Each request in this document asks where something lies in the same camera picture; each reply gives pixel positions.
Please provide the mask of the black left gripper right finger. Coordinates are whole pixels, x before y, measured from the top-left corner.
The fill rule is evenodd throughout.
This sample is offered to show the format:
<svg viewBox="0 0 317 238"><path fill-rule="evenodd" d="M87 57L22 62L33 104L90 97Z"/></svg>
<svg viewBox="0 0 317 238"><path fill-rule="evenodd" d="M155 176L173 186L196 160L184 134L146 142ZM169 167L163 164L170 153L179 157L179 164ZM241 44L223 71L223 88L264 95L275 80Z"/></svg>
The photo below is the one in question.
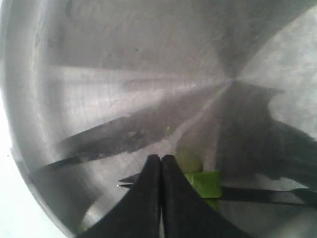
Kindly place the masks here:
<svg viewBox="0 0 317 238"><path fill-rule="evenodd" d="M189 184L175 157L161 159L161 208L166 238L249 238L214 211Z"/></svg>

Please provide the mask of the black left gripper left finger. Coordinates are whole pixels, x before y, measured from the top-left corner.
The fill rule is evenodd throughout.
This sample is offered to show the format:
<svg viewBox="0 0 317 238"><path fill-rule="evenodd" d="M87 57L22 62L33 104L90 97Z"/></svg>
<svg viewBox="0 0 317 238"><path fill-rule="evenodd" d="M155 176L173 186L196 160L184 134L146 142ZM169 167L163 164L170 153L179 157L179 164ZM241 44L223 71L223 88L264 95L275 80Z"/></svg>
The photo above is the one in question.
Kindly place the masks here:
<svg viewBox="0 0 317 238"><path fill-rule="evenodd" d="M158 238L161 202L161 162L149 155L124 197L80 238Z"/></svg>

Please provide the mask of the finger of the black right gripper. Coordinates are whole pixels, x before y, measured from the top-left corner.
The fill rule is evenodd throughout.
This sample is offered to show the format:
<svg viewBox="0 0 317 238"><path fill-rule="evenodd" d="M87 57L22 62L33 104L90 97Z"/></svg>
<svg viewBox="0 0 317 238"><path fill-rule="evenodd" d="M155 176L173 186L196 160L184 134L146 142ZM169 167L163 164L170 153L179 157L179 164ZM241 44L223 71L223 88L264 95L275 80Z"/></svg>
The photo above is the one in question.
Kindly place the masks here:
<svg viewBox="0 0 317 238"><path fill-rule="evenodd" d="M234 81L222 98L217 168L222 176L265 175L299 183L317 181L317 141L273 118L275 88Z"/></svg>

